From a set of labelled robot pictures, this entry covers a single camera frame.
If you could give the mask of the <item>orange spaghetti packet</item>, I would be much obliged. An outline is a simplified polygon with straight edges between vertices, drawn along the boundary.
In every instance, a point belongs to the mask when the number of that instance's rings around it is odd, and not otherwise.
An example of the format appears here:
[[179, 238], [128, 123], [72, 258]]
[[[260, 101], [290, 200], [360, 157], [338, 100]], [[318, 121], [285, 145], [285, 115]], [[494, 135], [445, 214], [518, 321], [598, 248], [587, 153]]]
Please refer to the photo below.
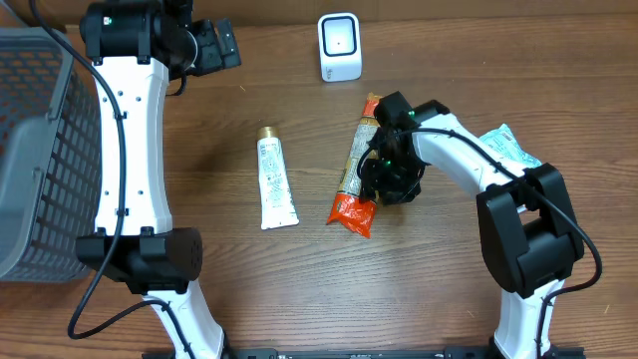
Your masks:
[[339, 222], [349, 230], [366, 238], [371, 237], [371, 228], [376, 214], [377, 205], [373, 199], [360, 199], [361, 180], [357, 175], [357, 165], [368, 142], [374, 137], [379, 123], [374, 117], [374, 110], [379, 104], [381, 96], [369, 93], [359, 120], [356, 132], [341, 179], [333, 200], [327, 223]]

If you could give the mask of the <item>white barcode scanner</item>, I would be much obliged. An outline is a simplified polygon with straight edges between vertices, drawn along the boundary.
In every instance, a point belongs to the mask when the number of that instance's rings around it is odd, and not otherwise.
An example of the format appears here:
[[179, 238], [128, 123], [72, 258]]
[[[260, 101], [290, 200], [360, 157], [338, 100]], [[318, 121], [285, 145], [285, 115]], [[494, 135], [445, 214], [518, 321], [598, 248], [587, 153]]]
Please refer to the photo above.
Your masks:
[[318, 20], [317, 32], [322, 80], [359, 79], [363, 61], [358, 17], [350, 12], [325, 14]]

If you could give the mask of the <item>teal snack packet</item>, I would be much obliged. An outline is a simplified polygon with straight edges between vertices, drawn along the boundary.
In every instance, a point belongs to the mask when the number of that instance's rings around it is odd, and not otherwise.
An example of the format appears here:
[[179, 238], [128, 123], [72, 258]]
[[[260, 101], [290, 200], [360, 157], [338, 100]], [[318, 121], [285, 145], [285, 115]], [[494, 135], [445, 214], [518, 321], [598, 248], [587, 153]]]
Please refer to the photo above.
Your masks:
[[485, 133], [480, 136], [479, 139], [499, 154], [524, 165], [526, 168], [537, 168], [541, 166], [539, 159], [528, 154], [521, 148], [507, 124], [502, 124], [499, 128]]

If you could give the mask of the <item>grey plastic basket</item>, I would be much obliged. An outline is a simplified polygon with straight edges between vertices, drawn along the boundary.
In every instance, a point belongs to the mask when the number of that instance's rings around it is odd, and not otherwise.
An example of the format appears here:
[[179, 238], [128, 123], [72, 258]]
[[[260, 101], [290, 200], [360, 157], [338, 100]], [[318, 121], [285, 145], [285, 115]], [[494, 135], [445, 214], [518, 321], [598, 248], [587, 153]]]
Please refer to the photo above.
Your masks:
[[67, 282], [93, 232], [100, 111], [74, 59], [41, 28], [1, 31], [1, 279]]

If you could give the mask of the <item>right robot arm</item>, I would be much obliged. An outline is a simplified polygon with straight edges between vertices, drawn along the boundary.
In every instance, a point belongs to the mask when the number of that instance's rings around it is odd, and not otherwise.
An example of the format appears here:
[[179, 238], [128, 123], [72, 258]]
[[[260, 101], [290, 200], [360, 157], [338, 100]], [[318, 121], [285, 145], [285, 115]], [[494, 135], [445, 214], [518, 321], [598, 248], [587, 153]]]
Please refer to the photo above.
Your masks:
[[428, 166], [477, 202], [483, 261], [501, 288], [498, 326], [485, 358], [581, 358], [548, 338], [554, 292], [584, 254], [560, 172], [532, 168], [490, 148], [443, 104], [411, 106], [395, 92], [374, 110], [379, 128], [359, 160], [361, 200], [412, 201]]

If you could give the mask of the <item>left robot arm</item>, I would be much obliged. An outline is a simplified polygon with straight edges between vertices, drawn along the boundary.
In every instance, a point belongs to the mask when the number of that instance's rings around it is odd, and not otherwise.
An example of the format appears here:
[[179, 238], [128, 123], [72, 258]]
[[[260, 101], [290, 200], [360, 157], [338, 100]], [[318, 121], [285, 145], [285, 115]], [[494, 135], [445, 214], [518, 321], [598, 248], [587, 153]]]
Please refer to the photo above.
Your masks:
[[194, 20], [189, 1], [106, 1], [88, 7], [81, 36], [101, 111], [102, 179], [95, 228], [76, 242], [98, 278], [123, 283], [158, 315], [175, 358], [233, 352], [198, 282], [199, 231], [174, 225], [163, 168], [168, 84], [237, 67], [228, 19]]

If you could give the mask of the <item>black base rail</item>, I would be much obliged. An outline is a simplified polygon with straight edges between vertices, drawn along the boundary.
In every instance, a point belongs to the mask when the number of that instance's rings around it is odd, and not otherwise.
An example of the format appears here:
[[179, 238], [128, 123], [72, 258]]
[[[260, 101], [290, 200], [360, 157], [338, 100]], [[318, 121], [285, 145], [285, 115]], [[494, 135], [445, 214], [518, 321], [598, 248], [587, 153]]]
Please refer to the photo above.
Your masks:
[[277, 351], [275, 349], [233, 349], [224, 358], [237, 359], [484, 359], [496, 358], [487, 347], [451, 346], [439, 351]]

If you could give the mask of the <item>white tube gold cap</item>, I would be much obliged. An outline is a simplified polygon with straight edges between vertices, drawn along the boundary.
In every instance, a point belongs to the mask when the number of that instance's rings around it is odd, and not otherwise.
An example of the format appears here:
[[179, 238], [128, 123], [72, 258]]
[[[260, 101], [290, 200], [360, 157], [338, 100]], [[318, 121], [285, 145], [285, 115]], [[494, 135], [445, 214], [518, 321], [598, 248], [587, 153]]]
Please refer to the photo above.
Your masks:
[[261, 229], [297, 225], [299, 218], [276, 128], [263, 127], [257, 131], [257, 154]]

